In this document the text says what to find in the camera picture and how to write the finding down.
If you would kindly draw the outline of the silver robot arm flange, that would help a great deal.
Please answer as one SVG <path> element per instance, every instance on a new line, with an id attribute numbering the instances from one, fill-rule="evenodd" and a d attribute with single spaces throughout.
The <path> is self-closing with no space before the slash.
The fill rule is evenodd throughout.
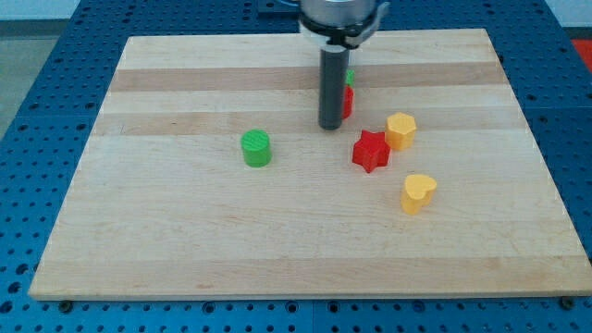
<path id="1" fill-rule="evenodd" d="M 354 50 L 378 31 L 389 7 L 377 0 L 302 0 L 300 33 L 326 52 Z"/>

